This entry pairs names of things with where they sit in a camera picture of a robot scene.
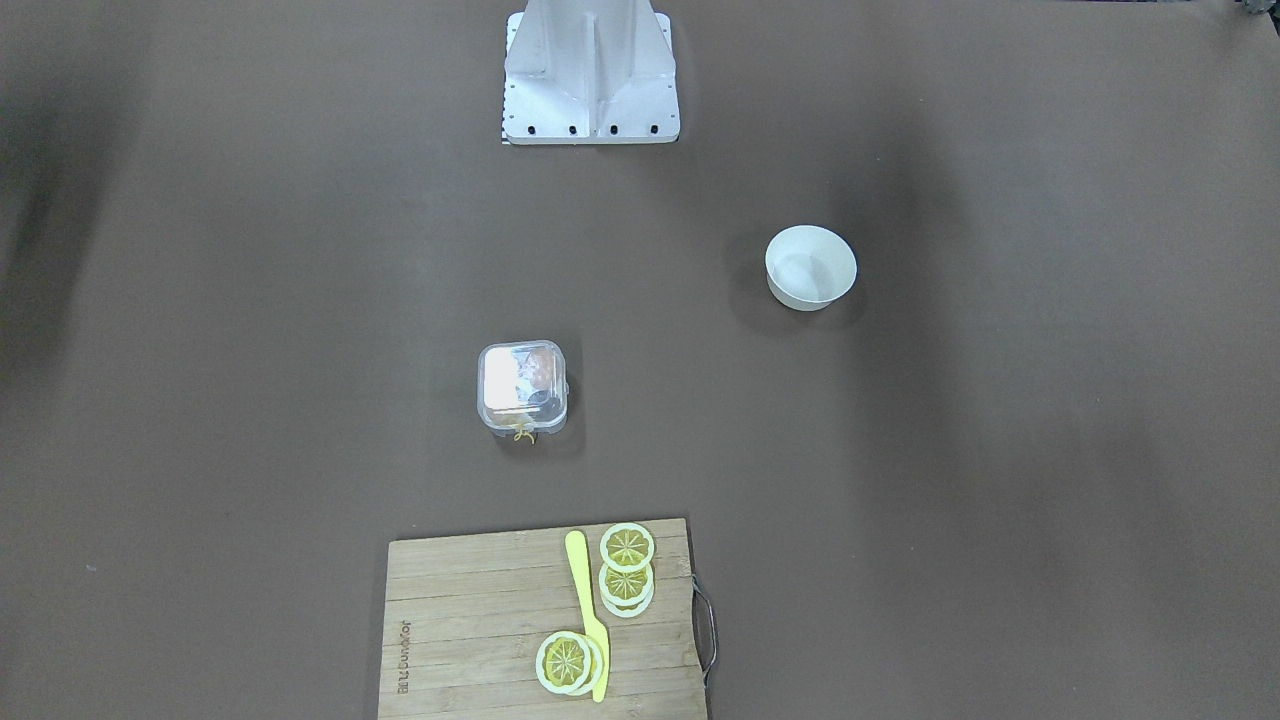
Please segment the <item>lemon slice top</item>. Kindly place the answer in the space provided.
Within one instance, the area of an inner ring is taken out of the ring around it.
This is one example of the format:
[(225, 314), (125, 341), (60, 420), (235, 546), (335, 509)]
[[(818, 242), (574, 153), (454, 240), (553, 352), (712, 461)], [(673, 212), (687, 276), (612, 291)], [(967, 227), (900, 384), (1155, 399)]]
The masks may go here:
[(653, 534), (641, 524), (617, 523), (599, 541), (603, 564), (617, 573), (631, 573), (652, 564), (655, 553)]

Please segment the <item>lemon slice middle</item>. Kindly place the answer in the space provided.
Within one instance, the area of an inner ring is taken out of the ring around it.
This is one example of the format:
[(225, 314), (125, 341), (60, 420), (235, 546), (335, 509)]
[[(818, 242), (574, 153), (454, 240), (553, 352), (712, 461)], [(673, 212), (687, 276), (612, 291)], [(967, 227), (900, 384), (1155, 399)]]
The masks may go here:
[(603, 565), (598, 583), (602, 598), (608, 598), (612, 603), (632, 605), (641, 597), (654, 592), (654, 578), (652, 565), (639, 569), (620, 571), (612, 566)]

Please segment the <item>yellow plastic knife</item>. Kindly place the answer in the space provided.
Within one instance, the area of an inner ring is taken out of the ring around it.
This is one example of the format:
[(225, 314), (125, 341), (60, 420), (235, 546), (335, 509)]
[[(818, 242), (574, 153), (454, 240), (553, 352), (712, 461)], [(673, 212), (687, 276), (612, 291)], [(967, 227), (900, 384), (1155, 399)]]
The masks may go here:
[(579, 601), (582, 619), (582, 628), (602, 652), (600, 678), (591, 689), (591, 700), (602, 703), (605, 700), (608, 680), (611, 679), (611, 638), (605, 624), (596, 616), (593, 593), (593, 575), (586, 536), (572, 529), (564, 536), (564, 552), (570, 564), (573, 588)]

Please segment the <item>lemon slice under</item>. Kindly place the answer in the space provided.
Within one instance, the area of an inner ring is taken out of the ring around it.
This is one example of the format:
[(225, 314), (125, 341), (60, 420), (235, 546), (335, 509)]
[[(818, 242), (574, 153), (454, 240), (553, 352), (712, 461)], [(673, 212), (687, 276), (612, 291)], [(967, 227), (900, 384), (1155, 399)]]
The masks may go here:
[(580, 638), (590, 652), (589, 674), (579, 688), (570, 692), (570, 696), (593, 694), (604, 671), (605, 661), (600, 646), (588, 635), (580, 635)]

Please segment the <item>lemon slice lower stack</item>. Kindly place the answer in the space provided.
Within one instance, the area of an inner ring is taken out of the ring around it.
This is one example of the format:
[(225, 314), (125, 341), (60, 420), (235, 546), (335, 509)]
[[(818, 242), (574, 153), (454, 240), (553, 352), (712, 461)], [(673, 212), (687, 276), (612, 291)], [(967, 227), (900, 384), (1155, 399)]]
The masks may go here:
[(617, 618), (636, 618), (637, 615), (645, 612), (654, 594), (650, 592), (641, 597), (636, 603), (632, 605), (617, 605), (612, 603), (608, 598), (602, 598), (603, 607)]

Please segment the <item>white metal stand base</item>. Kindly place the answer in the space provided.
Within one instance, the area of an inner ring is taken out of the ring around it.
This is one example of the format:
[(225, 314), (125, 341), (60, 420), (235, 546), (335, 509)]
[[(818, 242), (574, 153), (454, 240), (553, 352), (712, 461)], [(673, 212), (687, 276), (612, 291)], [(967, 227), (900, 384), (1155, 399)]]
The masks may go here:
[(504, 29), (500, 138), (517, 146), (673, 143), (671, 19), (649, 1), (530, 1)]

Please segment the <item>clear plastic egg box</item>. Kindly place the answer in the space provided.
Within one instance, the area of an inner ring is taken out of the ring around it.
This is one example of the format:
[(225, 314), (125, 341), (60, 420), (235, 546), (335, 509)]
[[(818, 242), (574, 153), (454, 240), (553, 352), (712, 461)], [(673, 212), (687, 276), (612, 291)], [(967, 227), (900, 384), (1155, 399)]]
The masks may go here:
[[(522, 365), (530, 350), (548, 347), (556, 352), (556, 386), (531, 393), (522, 378)], [(512, 438), (513, 427), (525, 424), (539, 436), (556, 434), (568, 419), (570, 382), (567, 363), (558, 343), (550, 340), (525, 340), (495, 343), (477, 356), (476, 410), (495, 437)]]

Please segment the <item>bamboo cutting board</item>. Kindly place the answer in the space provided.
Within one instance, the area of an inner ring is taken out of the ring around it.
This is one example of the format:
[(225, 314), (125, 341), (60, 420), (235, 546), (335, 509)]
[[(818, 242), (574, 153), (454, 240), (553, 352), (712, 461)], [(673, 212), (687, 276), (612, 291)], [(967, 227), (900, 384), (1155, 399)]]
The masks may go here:
[(535, 659), (582, 619), (563, 527), (388, 544), (381, 719), (705, 719), (687, 524), (648, 519), (655, 597), (636, 618), (596, 615), (611, 635), (605, 694), (554, 694)]

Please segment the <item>brown egg from bowl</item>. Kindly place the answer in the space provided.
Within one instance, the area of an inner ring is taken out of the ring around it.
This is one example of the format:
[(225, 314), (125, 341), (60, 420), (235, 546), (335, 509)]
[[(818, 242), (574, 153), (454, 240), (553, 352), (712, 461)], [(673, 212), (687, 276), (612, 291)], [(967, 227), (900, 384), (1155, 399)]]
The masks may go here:
[(556, 386), (556, 352), (548, 347), (530, 350), (524, 360), (522, 373), (531, 393), (550, 391)]

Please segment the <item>white ceramic bowl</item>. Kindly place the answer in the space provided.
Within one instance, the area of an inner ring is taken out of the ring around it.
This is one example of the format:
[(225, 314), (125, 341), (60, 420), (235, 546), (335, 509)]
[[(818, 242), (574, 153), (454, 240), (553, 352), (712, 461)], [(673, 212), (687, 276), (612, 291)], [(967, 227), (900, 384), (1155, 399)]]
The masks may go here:
[(840, 234), (819, 225), (792, 225), (765, 247), (765, 282), (774, 299), (812, 313), (844, 297), (856, 283), (858, 256)]

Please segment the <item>lemon slice single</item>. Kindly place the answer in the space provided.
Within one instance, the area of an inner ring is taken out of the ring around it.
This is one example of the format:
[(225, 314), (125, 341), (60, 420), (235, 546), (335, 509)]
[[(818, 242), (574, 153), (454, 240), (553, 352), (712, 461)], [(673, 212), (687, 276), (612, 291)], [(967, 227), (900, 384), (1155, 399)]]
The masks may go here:
[(552, 694), (579, 688), (589, 674), (590, 652), (577, 632), (556, 632), (538, 648), (535, 673), (540, 685)]

